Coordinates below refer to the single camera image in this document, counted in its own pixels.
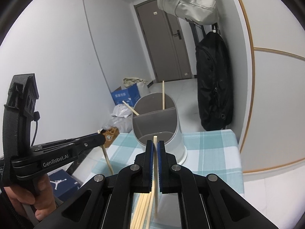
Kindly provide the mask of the person left hand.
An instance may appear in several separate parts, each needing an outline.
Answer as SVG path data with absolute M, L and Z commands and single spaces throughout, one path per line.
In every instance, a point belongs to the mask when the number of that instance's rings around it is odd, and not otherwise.
M 28 219 L 23 204 L 33 205 L 36 209 L 35 217 L 38 221 L 42 221 L 56 209 L 53 188 L 47 174 L 38 180 L 38 195 L 34 196 L 30 191 L 18 186 L 12 185 L 5 187 L 8 198 L 12 202 L 16 212 Z

